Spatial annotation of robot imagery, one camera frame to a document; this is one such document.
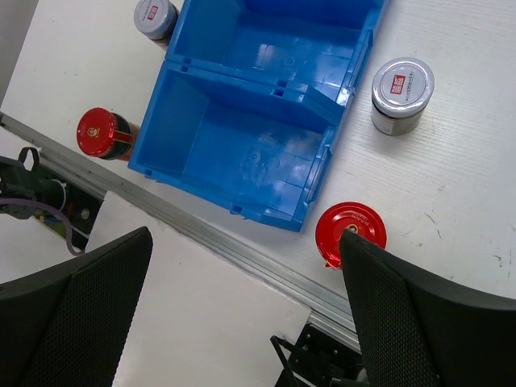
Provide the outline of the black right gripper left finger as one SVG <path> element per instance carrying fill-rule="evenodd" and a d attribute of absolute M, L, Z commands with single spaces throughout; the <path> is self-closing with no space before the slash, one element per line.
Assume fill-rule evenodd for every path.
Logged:
<path fill-rule="evenodd" d="M 3 386 L 110 386 L 152 255 L 136 229 L 1 285 Z"/>

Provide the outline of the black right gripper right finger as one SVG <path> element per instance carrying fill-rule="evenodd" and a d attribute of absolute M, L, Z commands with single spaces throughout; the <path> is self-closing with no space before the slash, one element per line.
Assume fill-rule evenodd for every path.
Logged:
<path fill-rule="evenodd" d="M 369 385 L 515 384 L 514 299 L 347 241 L 343 280 Z"/>

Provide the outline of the red-lid sauce jar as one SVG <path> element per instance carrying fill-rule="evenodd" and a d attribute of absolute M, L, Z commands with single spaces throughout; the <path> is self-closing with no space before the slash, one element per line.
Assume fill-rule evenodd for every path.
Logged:
<path fill-rule="evenodd" d="M 326 268 L 342 268 L 342 252 L 352 242 L 367 240 L 385 249 L 387 230 L 381 216 L 359 202 L 341 202 L 328 208 L 315 228 L 315 243 Z"/>
<path fill-rule="evenodd" d="M 86 111 L 77 125 L 77 145 L 87 156 L 129 161 L 139 126 L 101 107 Z"/>

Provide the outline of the grey-lid jar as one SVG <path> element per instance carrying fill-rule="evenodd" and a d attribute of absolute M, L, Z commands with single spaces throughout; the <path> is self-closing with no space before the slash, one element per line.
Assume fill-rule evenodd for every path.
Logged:
<path fill-rule="evenodd" d="M 167 47 L 178 15 L 178 9 L 168 0 L 140 0 L 133 21 L 141 34 L 155 44 Z"/>
<path fill-rule="evenodd" d="M 431 68 L 417 58 L 386 62 L 372 80 L 372 123 L 385 135 L 400 136 L 419 124 L 435 90 Z"/>

